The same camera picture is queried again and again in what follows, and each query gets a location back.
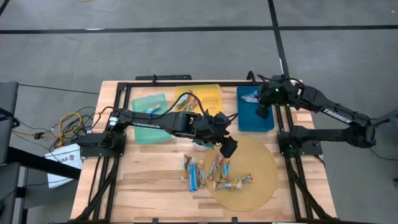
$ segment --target yellow container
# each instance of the yellow container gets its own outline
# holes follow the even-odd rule
[[[199,98],[203,109],[205,111],[208,109],[210,115],[214,116],[223,110],[223,104],[221,103],[221,88],[219,85],[177,86],[175,87],[174,98],[177,99],[182,93],[185,93],[188,90],[191,90],[192,93]],[[174,110],[183,111],[185,105],[188,105],[188,103],[185,103],[181,109],[178,109],[177,106],[175,106]],[[196,105],[192,112],[202,114],[199,105]]]

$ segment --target plastic bin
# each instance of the plastic bin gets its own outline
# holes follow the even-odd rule
[[[257,103],[248,103],[241,99],[242,95],[252,93],[258,90],[258,86],[238,86],[236,90],[236,104],[238,106],[238,129],[240,131],[259,131],[266,132],[274,129],[274,116],[272,115],[272,107],[269,107],[269,115],[264,119],[256,114],[258,108]]]
[[[160,104],[160,108],[154,114],[162,114],[167,111],[166,96],[164,94],[156,94],[152,96],[145,96],[142,98],[133,99],[132,110],[135,112],[146,112],[151,106]],[[150,144],[153,142],[166,141],[171,138],[164,130],[153,128],[134,127],[134,136],[139,144]]]
[[[192,85],[192,86],[177,86],[174,91],[174,98],[177,99],[182,93],[191,90],[197,96],[206,111],[209,110],[210,115],[216,115],[218,112],[223,111],[221,103],[221,88],[219,85]],[[184,107],[180,110],[177,107],[175,111],[183,111]],[[199,105],[197,105],[192,112],[202,114]]]

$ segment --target gray floor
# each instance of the gray floor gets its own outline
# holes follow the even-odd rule
[[[398,24],[394,0],[275,1],[280,26]],[[86,29],[162,26],[271,25],[267,1],[10,0],[0,29]],[[290,75],[332,100],[377,117],[398,108],[398,30],[283,31]],[[0,35],[0,82],[16,80],[99,92],[103,80],[137,75],[191,74],[195,79],[244,78],[249,70],[280,73],[272,31],[151,34]],[[98,95],[21,86],[16,115],[48,128],[62,115],[95,105]],[[314,115],[317,128],[342,128]],[[373,149],[398,158],[396,133],[378,129]],[[49,146],[50,142],[40,142]],[[46,150],[13,136],[11,144],[43,155]],[[338,216],[344,220],[397,223],[398,162],[369,149],[324,142],[326,171]],[[46,182],[29,171],[29,183]],[[68,219],[76,183],[55,190],[30,187],[29,223]]]

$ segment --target blue container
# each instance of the blue container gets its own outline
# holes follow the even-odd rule
[[[258,103],[248,103],[241,99],[242,95],[248,95],[255,90],[258,86],[238,86],[236,90],[236,104],[238,106],[238,129],[240,131],[258,131],[267,132],[274,129],[274,116],[272,114],[272,107],[269,107],[269,115],[264,119],[256,114]]]

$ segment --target white paper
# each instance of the white paper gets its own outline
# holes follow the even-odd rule
[[[53,161],[58,160],[65,165],[72,166],[77,169],[81,169],[83,167],[83,163],[80,159],[80,146],[78,144],[72,144],[69,146],[58,148],[52,152],[52,155],[51,153],[47,153],[44,156],[46,159],[51,159]],[[49,178],[50,189],[54,189],[73,180],[71,178],[66,179],[66,177],[54,174],[47,174],[47,177]]]

